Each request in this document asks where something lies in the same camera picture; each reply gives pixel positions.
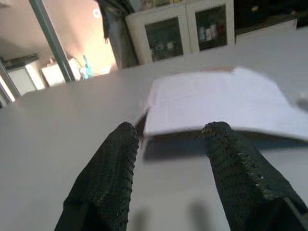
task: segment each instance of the metal pole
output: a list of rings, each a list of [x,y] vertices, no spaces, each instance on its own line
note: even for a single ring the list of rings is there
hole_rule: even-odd
[[[62,71],[65,81],[75,81],[72,69],[67,60],[67,56],[63,50],[63,47],[61,46],[56,32],[54,31],[52,22],[48,16],[44,3],[42,2],[42,0],[29,0],[29,2],[38,19],[42,31],[45,34],[52,53],[57,60],[57,63]]]
[[[21,95],[20,95],[18,89],[16,88],[15,84],[11,80],[9,73],[6,71],[5,66],[3,65],[3,63],[1,61],[0,61],[0,76],[2,77],[5,84],[8,86],[8,88],[11,91],[14,98],[15,99],[19,98]]]
[[[0,84],[0,95],[1,95],[1,98],[3,98],[3,100],[4,100],[4,101],[2,101],[2,99],[0,100],[2,107],[5,107],[6,105],[8,105],[11,102],[11,99],[9,98],[6,91],[4,90],[2,84]]]

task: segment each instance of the table surface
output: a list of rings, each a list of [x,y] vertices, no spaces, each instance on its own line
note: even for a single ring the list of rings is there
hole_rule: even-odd
[[[303,29],[243,41],[32,92],[1,109],[1,230],[53,230],[79,172],[118,124],[138,120],[155,78],[246,65],[273,77],[292,102],[308,86],[307,38]],[[144,230],[192,231],[196,207],[203,208],[208,230],[229,230],[209,160],[196,142],[148,141],[139,149],[128,230],[143,219]],[[261,149],[264,156],[308,203],[308,148],[269,146]],[[159,157],[148,158],[151,152]]]

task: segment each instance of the cabinet door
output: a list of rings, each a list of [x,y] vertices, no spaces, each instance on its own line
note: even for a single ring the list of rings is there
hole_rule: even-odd
[[[126,18],[140,64],[191,53],[184,4],[174,4]]]
[[[233,0],[205,0],[186,5],[192,52],[233,45]]]

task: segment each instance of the glass door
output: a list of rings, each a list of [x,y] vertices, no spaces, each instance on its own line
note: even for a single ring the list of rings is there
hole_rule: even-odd
[[[225,6],[199,11],[195,15],[201,51],[227,45]]]
[[[145,26],[153,62],[183,55],[178,18]]]
[[[235,43],[232,0],[188,3],[186,14],[193,53]]]

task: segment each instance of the wall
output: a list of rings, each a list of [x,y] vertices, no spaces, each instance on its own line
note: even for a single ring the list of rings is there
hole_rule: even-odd
[[[103,39],[102,19],[95,19],[94,0],[43,0],[54,28],[66,52],[81,64],[85,54],[94,72],[115,63],[110,44]],[[28,0],[13,1],[13,6],[0,10],[0,56],[4,59],[38,53],[46,64],[52,52]]]

